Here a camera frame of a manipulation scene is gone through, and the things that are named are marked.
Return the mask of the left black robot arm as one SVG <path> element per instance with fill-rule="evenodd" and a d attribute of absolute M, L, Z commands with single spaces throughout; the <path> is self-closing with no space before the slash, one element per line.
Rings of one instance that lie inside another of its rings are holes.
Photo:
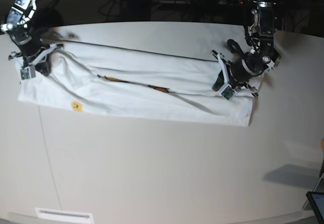
<path fill-rule="evenodd" d="M 212 89 L 224 98 L 230 99 L 237 92 L 247 91 L 258 96 L 256 87 L 249 81 L 260 77 L 277 66 L 280 57 L 274 47 L 274 33 L 277 16 L 276 5 L 282 0 L 245 0 L 244 7 L 249 7 L 252 20 L 244 21 L 245 41 L 250 50 L 245 52 L 233 39 L 226 42 L 227 48 L 237 56 L 234 62 L 225 60 L 222 54 L 212 51 L 221 66 L 221 71 Z"/>

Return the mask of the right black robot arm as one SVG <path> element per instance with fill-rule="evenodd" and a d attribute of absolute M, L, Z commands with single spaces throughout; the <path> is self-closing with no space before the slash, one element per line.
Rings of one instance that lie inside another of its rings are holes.
<path fill-rule="evenodd" d="M 20 65 L 19 74 L 22 80 L 31 79 L 39 72 L 44 76 L 51 73 L 50 54 L 63 48 L 62 44 L 45 43 L 43 34 L 51 28 L 63 25 L 63 18 L 56 10 L 61 0 L 52 0 L 44 8 L 38 8 L 41 0 L 15 0 L 1 24 L 1 32 L 9 35 L 18 47 L 8 60 L 16 60 Z"/>

